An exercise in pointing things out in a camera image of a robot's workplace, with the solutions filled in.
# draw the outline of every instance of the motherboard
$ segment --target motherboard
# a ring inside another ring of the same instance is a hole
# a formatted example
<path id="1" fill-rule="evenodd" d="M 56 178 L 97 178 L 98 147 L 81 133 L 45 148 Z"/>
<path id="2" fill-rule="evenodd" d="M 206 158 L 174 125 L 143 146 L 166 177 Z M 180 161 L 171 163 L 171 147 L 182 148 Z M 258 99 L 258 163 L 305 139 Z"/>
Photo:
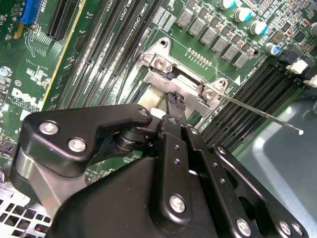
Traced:
<path id="1" fill-rule="evenodd" d="M 269 121 L 206 87 L 278 115 L 317 86 L 316 12 L 316 0 L 0 0 L 5 181 L 30 113 L 125 103 L 150 110 L 171 89 L 208 146 L 239 153 Z M 89 167 L 87 183 L 140 155 Z"/>

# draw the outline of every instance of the capacitor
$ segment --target capacitor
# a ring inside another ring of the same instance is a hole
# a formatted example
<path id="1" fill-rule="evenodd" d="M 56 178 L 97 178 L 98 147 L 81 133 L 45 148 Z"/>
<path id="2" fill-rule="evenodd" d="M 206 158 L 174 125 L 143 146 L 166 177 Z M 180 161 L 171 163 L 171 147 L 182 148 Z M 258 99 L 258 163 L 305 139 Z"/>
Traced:
<path id="1" fill-rule="evenodd" d="M 236 0 L 219 0 L 218 3 L 220 9 L 227 10 L 234 7 Z"/>
<path id="2" fill-rule="evenodd" d="M 277 56 L 281 52 L 281 46 L 275 45 L 273 43 L 267 43 L 265 46 L 265 51 L 272 56 Z"/>
<path id="3" fill-rule="evenodd" d="M 309 33 L 312 36 L 317 36 L 317 22 L 313 23 L 309 29 Z"/>
<path id="4" fill-rule="evenodd" d="M 234 19 L 236 22 L 248 21 L 250 20 L 251 16 L 251 9 L 246 7 L 239 7 L 234 11 Z"/>
<path id="5" fill-rule="evenodd" d="M 253 21 L 249 30 L 252 35 L 263 35 L 267 30 L 267 24 L 264 21 Z"/>

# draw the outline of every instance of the blue expansion slot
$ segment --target blue expansion slot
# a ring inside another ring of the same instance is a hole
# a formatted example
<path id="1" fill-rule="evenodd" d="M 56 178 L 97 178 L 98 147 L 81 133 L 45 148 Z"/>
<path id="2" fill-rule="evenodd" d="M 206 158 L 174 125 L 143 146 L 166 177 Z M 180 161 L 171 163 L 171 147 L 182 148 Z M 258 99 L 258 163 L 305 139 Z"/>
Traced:
<path id="1" fill-rule="evenodd" d="M 27 0 L 21 21 L 24 24 L 32 24 L 35 22 L 41 6 L 41 0 Z"/>

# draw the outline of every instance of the metal rod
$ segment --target metal rod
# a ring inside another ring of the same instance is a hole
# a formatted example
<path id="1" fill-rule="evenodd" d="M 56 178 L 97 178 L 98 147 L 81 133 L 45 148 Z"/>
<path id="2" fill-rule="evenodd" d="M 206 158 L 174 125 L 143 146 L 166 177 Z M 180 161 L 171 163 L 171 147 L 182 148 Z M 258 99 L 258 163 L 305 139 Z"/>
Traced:
<path id="1" fill-rule="evenodd" d="M 287 123 L 287 122 L 285 122 L 285 121 L 283 121 L 283 120 L 281 120 L 281 119 L 279 119 L 279 118 L 276 118 L 276 117 L 274 117 L 274 116 L 272 116 L 272 115 L 270 115 L 270 114 L 267 114 L 267 113 L 265 113 L 265 112 L 262 112 L 262 111 L 260 111 L 259 109 L 256 109 L 256 108 L 254 108 L 254 107 L 251 107 L 250 105 L 245 104 L 245 103 L 243 103 L 243 102 L 240 102 L 239 100 L 236 100 L 236 99 L 234 99 L 234 98 L 231 98 L 231 97 L 229 97 L 229 96 L 227 96 L 227 95 L 221 95 L 221 96 L 222 96 L 223 98 L 227 99 L 228 101 L 233 102 L 233 103 L 235 103 L 235 104 L 237 104 L 237 105 L 239 105 L 239 106 L 242 106 L 242 107 L 244 107 L 244 108 L 250 110 L 251 112 L 254 112 L 254 113 L 256 113 L 256 114 L 258 114 L 258 115 L 260 115 L 260 116 L 262 116 L 262 117 L 264 117 L 264 118 L 266 118 L 266 119 L 272 120 L 273 122 L 276 122 L 276 123 L 278 123 L 278 124 L 280 124 L 280 125 L 282 125 L 282 126 L 284 126 L 284 127 L 286 127 L 286 128 L 292 129 L 293 131 L 297 132 L 299 135 L 304 134 L 304 131 L 303 131 L 303 130 L 301 130 L 301 129 L 297 128 L 297 127 L 294 127 L 293 125 L 291 125 L 291 124 L 289 124 L 289 123 Z"/>

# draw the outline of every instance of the silver screw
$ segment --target silver screw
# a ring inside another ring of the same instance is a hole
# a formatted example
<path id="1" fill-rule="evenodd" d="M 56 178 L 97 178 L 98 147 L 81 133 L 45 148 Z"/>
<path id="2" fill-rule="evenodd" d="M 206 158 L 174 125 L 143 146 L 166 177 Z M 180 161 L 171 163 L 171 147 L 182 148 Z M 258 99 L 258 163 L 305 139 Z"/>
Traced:
<path id="1" fill-rule="evenodd" d="M 83 152 L 86 150 L 86 144 L 80 139 L 71 139 L 68 142 L 68 147 L 74 152 Z"/>
<path id="2" fill-rule="evenodd" d="M 139 113 L 145 117 L 149 115 L 144 109 L 139 109 Z"/>
<path id="3" fill-rule="evenodd" d="M 249 224 L 245 220 L 241 218 L 237 219 L 237 226 L 241 234 L 243 234 L 244 236 L 249 237 L 251 235 L 251 229 L 249 227 Z"/>
<path id="4" fill-rule="evenodd" d="M 288 225 L 285 222 L 279 222 L 279 226 L 282 228 L 282 231 L 284 231 L 287 235 L 292 235 L 291 229 L 289 229 Z"/>
<path id="5" fill-rule="evenodd" d="M 296 223 L 292 223 L 292 227 L 300 236 L 304 235 L 302 229 Z"/>
<path id="6" fill-rule="evenodd" d="M 169 203 L 175 212 L 183 213 L 186 209 L 184 200 L 178 195 L 172 195 L 169 198 Z"/>
<path id="7" fill-rule="evenodd" d="M 198 132 L 196 131 L 196 129 L 190 128 L 190 131 L 191 131 L 194 135 L 198 135 Z"/>
<path id="8" fill-rule="evenodd" d="M 177 121 L 174 118 L 169 118 L 169 121 L 173 124 L 177 124 Z"/>
<path id="9" fill-rule="evenodd" d="M 58 132 L 58 126 L 52 122 L 40 124 L 40 132 L 46 135 L 54 135 Z"/>
<path id="10" fill-rule="evenodd" d="M 221 154 L 225 155 L 226 151 L 224 149 L 222 149 L 221 147 L 218 147 L 218 150 Z"/>

